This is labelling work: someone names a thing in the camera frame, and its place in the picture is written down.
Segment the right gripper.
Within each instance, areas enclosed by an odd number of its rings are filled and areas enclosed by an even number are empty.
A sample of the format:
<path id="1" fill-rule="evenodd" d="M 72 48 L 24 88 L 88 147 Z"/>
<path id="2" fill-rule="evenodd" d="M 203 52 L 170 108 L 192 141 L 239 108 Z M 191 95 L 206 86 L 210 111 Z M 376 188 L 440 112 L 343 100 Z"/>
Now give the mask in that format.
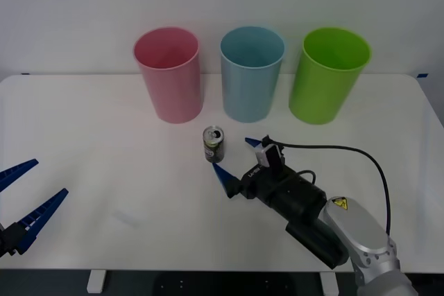
<path id="1" fill-rule="evenodd" d="M 254 149 L 262 148 L 262 141 L 246 137 L 245 142 Z M 291 192 L 296 184 L 296 172 L 283 166 L 275 174 L 271 168 L 257 165 L 248 171 L 241 180 L 227 172 L 218 164 L 212 164 L 214 172 L 229 199 L 240 192 L 247 199 L 257 198 L 273 209 L 295 209 L 296 201 Z"/>

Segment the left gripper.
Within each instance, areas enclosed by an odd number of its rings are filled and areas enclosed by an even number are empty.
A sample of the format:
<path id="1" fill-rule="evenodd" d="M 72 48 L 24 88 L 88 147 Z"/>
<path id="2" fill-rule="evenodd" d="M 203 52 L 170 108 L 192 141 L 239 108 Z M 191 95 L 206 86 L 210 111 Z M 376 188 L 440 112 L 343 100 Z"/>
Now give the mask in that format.
<path id="1" fill-rule="evenodd" d="M 8 188 L 13 182 L 37 166 L 36 159 L 28 160 L 0 172 L 0 192 Z M 24 254 L 36 240 L 37 235 L 46 225 L 63 200 L 68 195 L 67 189 L 62 189 L 53 197 L 41 204 L 21 220 L 13 223 L 7 229 L 0 224 L 0 257 L 9 253 Z"/>

